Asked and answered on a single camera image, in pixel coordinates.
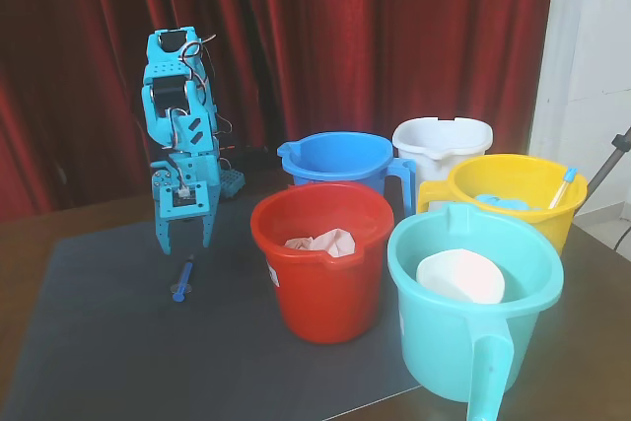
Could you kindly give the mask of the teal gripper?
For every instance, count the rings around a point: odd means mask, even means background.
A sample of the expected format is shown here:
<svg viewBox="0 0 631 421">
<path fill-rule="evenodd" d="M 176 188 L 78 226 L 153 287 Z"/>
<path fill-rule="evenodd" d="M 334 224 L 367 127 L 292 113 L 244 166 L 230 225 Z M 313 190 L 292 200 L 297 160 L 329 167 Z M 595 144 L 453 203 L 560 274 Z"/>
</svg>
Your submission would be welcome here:
<svg viewBox="0 0 631 421">
<path fill-rule="evenodd" d="M 216 157 L 170 154 L 151 164 L 156 236 L 164 254 L 172 253 L 168 220 L 202 219 L 202 244 L 209 247 L 220 194 Z"/>
</svg>

